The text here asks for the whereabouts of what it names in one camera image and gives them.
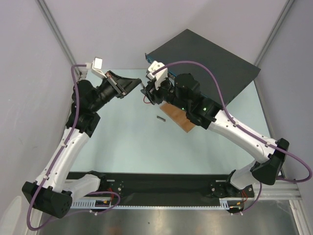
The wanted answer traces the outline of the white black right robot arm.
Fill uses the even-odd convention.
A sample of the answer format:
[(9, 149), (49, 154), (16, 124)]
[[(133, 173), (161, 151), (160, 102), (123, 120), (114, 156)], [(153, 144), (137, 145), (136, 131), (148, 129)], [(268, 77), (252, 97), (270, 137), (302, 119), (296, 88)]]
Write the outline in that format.
[(158, 72), (147, 74), (149, 79), (142, 93), (152, 104), (167, 102), (186, 114), (191, 123), (220, 134), (249, 153), (254, 161), (247, 166), (233, 170), (226, 181), (225, 191), (229, 196), (238, 196), (245, 187), (262, 183), (274, 185), (286, 159), (286, 155), (277, 147), (287, 151), (289, 142), (284, 138), (267, 138), (245, 126), (253, 134), (250, 136), (239, 127), (244, 126), (233, 117), (228, 117), (225, 110), (213, 100), (204, 97), (200, 84), (189, 73), (180, 74), (172, 83), (167, 74)]

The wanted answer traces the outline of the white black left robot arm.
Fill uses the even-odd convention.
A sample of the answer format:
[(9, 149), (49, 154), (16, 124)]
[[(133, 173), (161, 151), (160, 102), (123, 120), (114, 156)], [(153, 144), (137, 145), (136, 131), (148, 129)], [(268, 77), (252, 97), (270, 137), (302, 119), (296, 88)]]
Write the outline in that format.
[(22, 187), (31, 208), (63, 218), (73, 202), (92, 192), (97, 196), (107, 192), (108, 184), (104, 181), (103, 173), (90, 171), (69, 185), (66, 185), (66, 179), (100, 121), (97, 112), (113, 98), (124, 98), (142, 81), (139, 78), (125, 78), (112, 71), (101, 73), (100, 77), (102, 82), (97, 87), (88, 80), (74, 84), (71, 114), (59, 146), (36, 180), (33, 183), (25, 182)]

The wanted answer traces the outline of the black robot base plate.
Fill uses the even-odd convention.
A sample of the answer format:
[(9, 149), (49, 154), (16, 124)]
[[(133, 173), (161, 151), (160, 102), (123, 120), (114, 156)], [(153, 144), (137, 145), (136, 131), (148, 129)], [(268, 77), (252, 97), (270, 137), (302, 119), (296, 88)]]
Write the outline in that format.
[(252, 185), (244, 189), (235, 189), (224, 174), (148, 174), (148, 173), (108, 173), (101, 182), (101, 197), (109, 197), (104, 192), (108, 189), (117, 193), (121, 201), (144, 201), (160, 203), (170, 201), (207, 202), (209, 199), (229, 198), (246, 200), (253, 198), (255, 193)]

